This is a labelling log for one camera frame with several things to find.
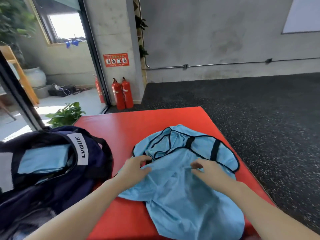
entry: red fire extinguisher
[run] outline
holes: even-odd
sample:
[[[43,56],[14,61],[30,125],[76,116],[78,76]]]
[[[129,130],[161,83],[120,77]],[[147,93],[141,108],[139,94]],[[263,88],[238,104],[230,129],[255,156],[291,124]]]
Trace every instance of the red fire extinguisher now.
[[[123,99],[122,88],[120,83],[118,83],[116,79],[113,79],[112,90],[113,90],[115,102],[117,104],[117,108],[119,110],[125,109],[126,106],[125,106],[125,101]]]
[[[134,101],[132,100],[130,83],[126,81],[124,77],[122,77],[122,92],[124,95],[124,102],[127,109],[130,109],[134,106]]]
[[[104,101],[104,97],[103,97],[103,94],[102,94],[102,89],[101,89],[101,86],[100,86],[100,83],[98,81],[98,78],[97,76],[96,77],[96,88],[97,88],[97,91],[98,91],[98,95],[99,95],[99,98],[100,98],[100,102],[102,104],[105,104],[106,102]]]

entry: metal conduit pipe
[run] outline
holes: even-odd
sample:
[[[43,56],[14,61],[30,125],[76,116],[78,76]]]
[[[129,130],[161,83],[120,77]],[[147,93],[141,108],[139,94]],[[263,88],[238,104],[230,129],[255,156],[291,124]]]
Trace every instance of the metal conduit pipe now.
[[[138,0],[139,2],[139,12],[140,12],[140,17],[141,19],[142,14],[141,14],[141,3],[140,0]],[[141,34],[142,34],[142,44],[144,47],[144,37],[143,37],[143,30],[141,30]],[[294,61],[294,60],[315,60],[315,59],[320,59],[320,57],[312,57],[312,58],[300,58],[300,59],[285,59],[285,60],[273,60],[272,58],[269,58],[265,61],[250,61],[250,62],[232,62],[232,63],[215,63],[215,64],[203,64],[203,65],[189,65],[189,64],[184,64],[184,65],[176,65],[176,66],[164,66],[164,67],[150,67],[147,64],[147,58],[145,57],[145,64],[146,64],[146,69],[143,70],[160,70],[160,69],[174,69],[174,68],[183,68],[184,70],[186,70],[187,68],[190,67],[207,67],[207,66],[223,66],[223,65],[240,65],[240,64],[254,64],[254,63],[266,63],[269,64],[271,62],[278,62],[278,61]]]

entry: white pot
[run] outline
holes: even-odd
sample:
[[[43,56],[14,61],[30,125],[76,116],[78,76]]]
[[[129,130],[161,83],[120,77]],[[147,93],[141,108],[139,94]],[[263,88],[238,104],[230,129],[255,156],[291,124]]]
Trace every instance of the white pot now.
[[[47,83],[46,75],[42,70],[40,70],[39,67],[26,69],[23,71],[26,74],[31,87],[36,88],[36,87],[43,87],[46,85]]]

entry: red mat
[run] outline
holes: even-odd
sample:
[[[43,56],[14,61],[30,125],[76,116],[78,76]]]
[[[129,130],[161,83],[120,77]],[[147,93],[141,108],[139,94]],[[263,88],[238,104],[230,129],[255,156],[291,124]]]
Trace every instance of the red mat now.
[[[139,141],[168,126],[184,125],[195,131],[208,134],[231,146],[201,107],[147,110],[126,113],[111,113],[81,117],[75,126],[86,129],[96,137],[104,138],[114,157],[113,176],[132,156],[132,149]],[[269,196],[247,169],[240,157],[240,169],[235,176],[260,197],[273,205]],[[251,223],[245,219],[244,236],[256,234]],[[116,198],[106,210],[89,240],[109,239],[165,239],[158,232],[143,202]]]

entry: light blue cloth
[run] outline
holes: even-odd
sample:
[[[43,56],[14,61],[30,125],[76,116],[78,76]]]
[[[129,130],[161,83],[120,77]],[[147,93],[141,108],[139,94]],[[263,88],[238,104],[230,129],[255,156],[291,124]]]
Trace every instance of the light blue cloth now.
[[[190,163],[199,157],[195,153],[210,159],[215,139],[195,137],[191,144],[195,153],[185,148],[176,149],[186,145],[187,135],[204,134],[177,125],[139,142],[133,150],[134,156],[144,152],[151,156],[152,163],[144,167],[151,167],[152,171],[119,196],[146,201],[150,217],[158,233],[164,237],[178,240],[239,240],[245,226],[242,211],[230,198],[212,190],[191,173]],[[218,147],[217,162],[233,171],[239,167],[234,154],[222,143]],[[234,173],[221,167],[235,179]]]
[[[26,150],[18,173],[50,173],[66,166],[70,144],[53,145]]]

